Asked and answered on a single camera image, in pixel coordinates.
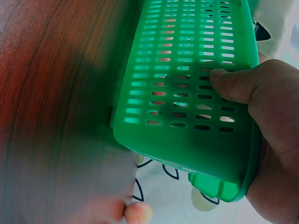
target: wooden table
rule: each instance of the wooden table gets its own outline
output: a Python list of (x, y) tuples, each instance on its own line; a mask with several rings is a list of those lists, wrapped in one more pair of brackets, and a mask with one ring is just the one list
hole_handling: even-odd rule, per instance
[(109, 128), (134, 0), (0, 0), (0, 223), (120, 221), (136, 155)]

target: green plastic basket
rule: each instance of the green plastic basket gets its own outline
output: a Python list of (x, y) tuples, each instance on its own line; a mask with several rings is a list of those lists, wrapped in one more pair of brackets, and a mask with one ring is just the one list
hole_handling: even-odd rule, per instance
[(261, 135), (247, 106), (222, 99), (209, 70), (258, 65), (246, 0), (146, 0), (118, 93), (116, 140), (188, 171), (209, 197), (241, 199)]

